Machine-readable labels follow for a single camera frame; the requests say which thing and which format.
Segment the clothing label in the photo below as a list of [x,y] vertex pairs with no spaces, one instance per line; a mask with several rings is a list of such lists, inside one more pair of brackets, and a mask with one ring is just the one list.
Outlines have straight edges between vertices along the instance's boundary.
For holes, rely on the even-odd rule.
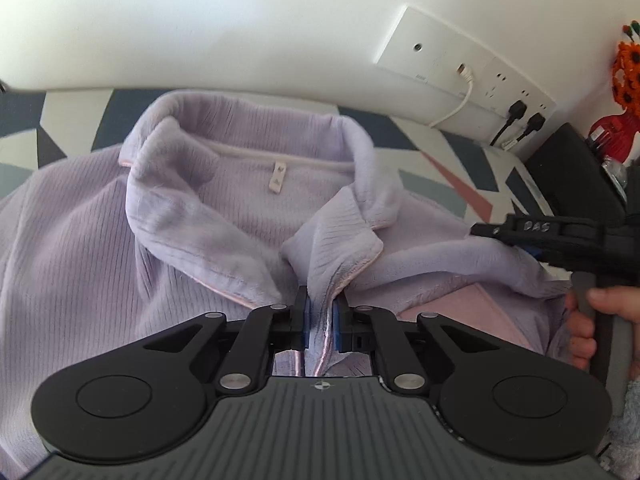
[[269,189],[274,193],[280,193],[282,190],[282,181],[284,180],[284,174],[287,173],[287,165],[284,162],[276,162],[273,168],[273,174],[269,180]]

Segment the jacket collar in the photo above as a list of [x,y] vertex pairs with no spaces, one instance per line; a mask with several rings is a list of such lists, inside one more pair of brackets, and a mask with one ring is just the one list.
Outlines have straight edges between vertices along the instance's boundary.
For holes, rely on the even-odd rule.
[[[402,187],[397,176],[377,167],[372,142],[357,123],[257,106],[213,92],[179,91],[145,111],[119,158],[131,168],[126,199],[130,227],[158,259],[249,308],[281,301],[255,243],[198,196],[219,157],[207,146],[210,141],[353,164],[352,184],[282,247],[318,308],[327,306],[336,290],[382,251],[373,230],[396,221]],[[316,314],[316,321],[326,321]]]

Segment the orange flower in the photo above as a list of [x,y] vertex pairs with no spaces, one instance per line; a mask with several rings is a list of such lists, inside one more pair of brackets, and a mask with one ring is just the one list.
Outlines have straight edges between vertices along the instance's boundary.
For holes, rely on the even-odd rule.
[[640,117],[640,44],[618,44],[618,55],[611,67],[611,89],[615,102]]

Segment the human hand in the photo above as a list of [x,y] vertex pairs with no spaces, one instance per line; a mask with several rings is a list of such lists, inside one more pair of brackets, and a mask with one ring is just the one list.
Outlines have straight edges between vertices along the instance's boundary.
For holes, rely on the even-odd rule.
[[[629,370],[632,380],[640,377],[640,288],[634,286],[612,286],[611,288],[590,288],[587,300],[597,311],[604,314],[616,314],[634,324],[634,355]],[[564,305],[571,313],[567,328],[571,334],[569,348],[572,364],[585,370],[590,359],[596,353],[596,341],[593,338],[594,323],[578,311],[578,299],[574,291],[569,291]]]

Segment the white wall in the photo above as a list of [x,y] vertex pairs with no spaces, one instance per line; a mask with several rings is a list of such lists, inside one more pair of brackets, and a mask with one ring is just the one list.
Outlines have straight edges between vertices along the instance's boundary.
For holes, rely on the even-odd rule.
[[622,108],[611,95],[610,78],[599,88],[594,88],[580,103],[569,110],[567,120],[575,130],[586,137],[591,125],[601,117],[621,114]]
[[[640,0],[0,0],[0,78],[262,91],[429,121],[457,99],[372,64],[407,3],[539,83],[559,104],[551,127],[601,86],[640,16]],[[470,106],[443,127],[487,139],[500,122]]]

